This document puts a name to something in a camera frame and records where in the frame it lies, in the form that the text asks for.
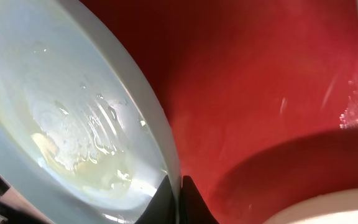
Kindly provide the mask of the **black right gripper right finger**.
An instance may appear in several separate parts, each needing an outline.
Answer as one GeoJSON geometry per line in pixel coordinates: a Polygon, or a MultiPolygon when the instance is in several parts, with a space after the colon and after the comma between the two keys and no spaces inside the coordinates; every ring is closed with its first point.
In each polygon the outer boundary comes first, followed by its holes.
{"type": "Polygon", "coordinates": [[[193,179],[185,175],[182,179],[179,200],[180,224],[218,224],[213,217],[193,179]]]}

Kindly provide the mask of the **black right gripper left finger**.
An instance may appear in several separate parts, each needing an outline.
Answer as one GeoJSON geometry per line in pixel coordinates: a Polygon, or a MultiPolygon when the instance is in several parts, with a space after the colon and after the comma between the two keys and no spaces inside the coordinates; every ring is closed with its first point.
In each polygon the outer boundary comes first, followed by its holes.
{"type": "Polygon", "coordinates": [[[172,186],[166,175],[144,213],[135,224],[176,224],[177,212],[172,186]]]}

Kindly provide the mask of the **light blue plate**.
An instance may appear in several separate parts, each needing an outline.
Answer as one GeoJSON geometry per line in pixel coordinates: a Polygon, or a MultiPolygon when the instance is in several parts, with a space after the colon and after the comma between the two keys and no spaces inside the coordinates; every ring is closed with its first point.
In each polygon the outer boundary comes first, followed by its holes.
{"type": "Polygon", "coordinates": [[[144,74],[79,1],[0,0],[0,176],[53,223],[136,223],[180,163],[144,74]]]}

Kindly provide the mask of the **cream white plate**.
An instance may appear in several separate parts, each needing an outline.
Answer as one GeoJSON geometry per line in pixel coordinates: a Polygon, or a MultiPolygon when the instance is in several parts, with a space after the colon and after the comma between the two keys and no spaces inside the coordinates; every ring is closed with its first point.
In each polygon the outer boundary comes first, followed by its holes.
{"type": "Polygon", "coordinates": [[[276,213],[264,224],[358,224],[358,189],[302,201],[276,213]]]}

